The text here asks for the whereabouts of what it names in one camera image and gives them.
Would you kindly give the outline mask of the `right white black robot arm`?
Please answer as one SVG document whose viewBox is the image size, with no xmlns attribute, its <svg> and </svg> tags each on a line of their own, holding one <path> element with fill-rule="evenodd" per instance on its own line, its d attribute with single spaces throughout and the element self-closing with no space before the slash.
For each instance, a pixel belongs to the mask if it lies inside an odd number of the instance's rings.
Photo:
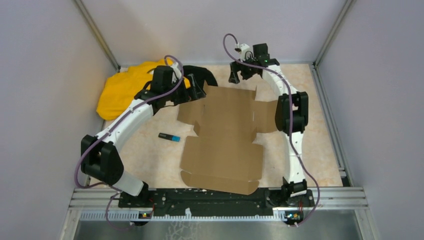
<svg viewBox="0 0 424 240">
<path fill-rule="evenodd" d="M 285 154 L 288 164 L 283 175 L 281 199 L 287 206 L 295 206 L 302 195 L 307 193 L 302 144 L 309 121 L 309 96 L 305 91 L 298 91 L 287 80 L 279 62 L 270 58 L 267 44 L 249 46 L 236 42 L 234 50 L 239 58 L 230 63 L 228 81 L 238 84 L 240 80 L 259 75 L 278 97 L 274 121 L 277 130 L 286 139 Z"/>
</svg>

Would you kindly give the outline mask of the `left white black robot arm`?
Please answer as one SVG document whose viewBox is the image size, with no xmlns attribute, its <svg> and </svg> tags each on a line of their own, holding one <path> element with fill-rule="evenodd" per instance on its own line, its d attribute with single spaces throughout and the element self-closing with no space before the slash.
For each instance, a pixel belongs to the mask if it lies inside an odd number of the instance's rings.
<svg viewBox="0 0 424 240">
<path fill-rule="evenodd" d="M 193 102 L 206 96 L 204 85 L 217 86 L 211 71 L 193 65 L 159 65 L 150 75 L 151 79 L 110 126 L 81 140 L 81 157 L 76 167 L 77 173 L 129 194 L 131 202 L 138 207 L 149 203 L 149 186 L 125 171 L 120 150 L 142 124 L 167 106 L 167 102 L 173 106 Z"/>
</svg>

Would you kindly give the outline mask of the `brown cardboard box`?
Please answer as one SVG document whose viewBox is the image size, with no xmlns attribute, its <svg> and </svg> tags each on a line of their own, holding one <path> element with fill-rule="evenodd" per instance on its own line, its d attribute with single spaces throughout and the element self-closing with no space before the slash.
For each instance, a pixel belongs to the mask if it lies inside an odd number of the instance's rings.
<svg viewBox="0 0 424 240">
<path fill-rule="evenodd" d="M 177 120 L 193 126 L 185 140 L 182 181 L 192 188 L 250 195 L 262 178 L 264 147 L 257 134 L 275 132 L 276 101 L 255 90 L 204 86 L 206 96 L 179 106 Z"/>
</svg>

